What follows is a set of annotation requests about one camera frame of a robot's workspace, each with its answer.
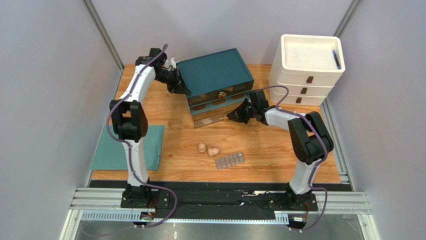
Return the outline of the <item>teal drawer cabinet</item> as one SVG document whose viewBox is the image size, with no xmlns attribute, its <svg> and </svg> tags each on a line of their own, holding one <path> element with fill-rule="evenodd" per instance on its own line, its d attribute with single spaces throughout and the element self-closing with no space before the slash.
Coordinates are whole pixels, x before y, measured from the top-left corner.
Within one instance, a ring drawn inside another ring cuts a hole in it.
<svg viewBox="0 0 426 240">
<path fill-rule="evenodd" d="M 189 90 L 190 87 L 200 87 L 205 83 L 208 87 L 220 88 L 254 81 L 237 48 L 183 60 L 178 64 L 178 68 Z M 194 116 L 242 101 L 241 98 L 232 99 L 233 96 L 197 106 L 189 107 L 188 105 L 189 112 Z"/>
</svg>

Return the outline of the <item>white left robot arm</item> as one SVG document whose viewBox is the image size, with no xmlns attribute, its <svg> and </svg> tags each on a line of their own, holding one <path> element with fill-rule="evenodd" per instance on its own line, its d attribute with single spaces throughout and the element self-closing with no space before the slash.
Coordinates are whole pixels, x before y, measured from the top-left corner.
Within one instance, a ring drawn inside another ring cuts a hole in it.
<svg viewBox="0 0 426 240">
<path fill-rule="evenodd" d="M 108 119 L 112 121 L 113 129 L 108 133 L 123 144 L 126 153 L 128 180 L 123 193 L 125 203 L 145 206 L 152 200 L 153 187 L 149 184 L 144 154 L 144 138 L 149 124 L 142 104 L 153 81 L 166 84 L 172 94 L 190 95 L 178 64 L 175 58 L 140 57 L 129 86 L 118 100 L 110 102 Z"/>
</svg>

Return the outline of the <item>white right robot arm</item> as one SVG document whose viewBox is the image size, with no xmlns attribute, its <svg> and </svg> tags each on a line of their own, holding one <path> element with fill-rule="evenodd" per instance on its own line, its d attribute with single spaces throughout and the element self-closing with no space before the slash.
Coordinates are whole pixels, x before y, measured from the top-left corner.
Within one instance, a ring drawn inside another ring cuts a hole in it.
<svg viewBox="0 0 426 240">
<path fill-rule="evenodd" d="M 266 126 L 288 131 L 297 163 L 285 191 L 286 197 L 293 202 L 307 198 L 313 190 L 319 166 L 334 149 L 334 142 L 320 113 L 299 113 L 270 105 L 262 89 L 250 91 L 248 95 L 226 118 L 244 124 L 255 119 Z"/>
</svg>

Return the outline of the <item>eyeshadow palette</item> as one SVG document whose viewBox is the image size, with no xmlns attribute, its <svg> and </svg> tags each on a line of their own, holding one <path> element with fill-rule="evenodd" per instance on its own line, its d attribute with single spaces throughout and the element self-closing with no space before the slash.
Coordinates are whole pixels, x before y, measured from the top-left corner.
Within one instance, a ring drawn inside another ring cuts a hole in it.
<svg viewBox="0 0 426 240">
<path fill-rule="evenodd" d="M 228 169 L 230 167 L 242 164 L 245 161 L 246 160 L 243 153 L 236 152 L 223 157 L 219 157 L 214 162 L 215 162 L 215 166 L 217 170 L 224 170 L 224 169 Z"/>
</svg>

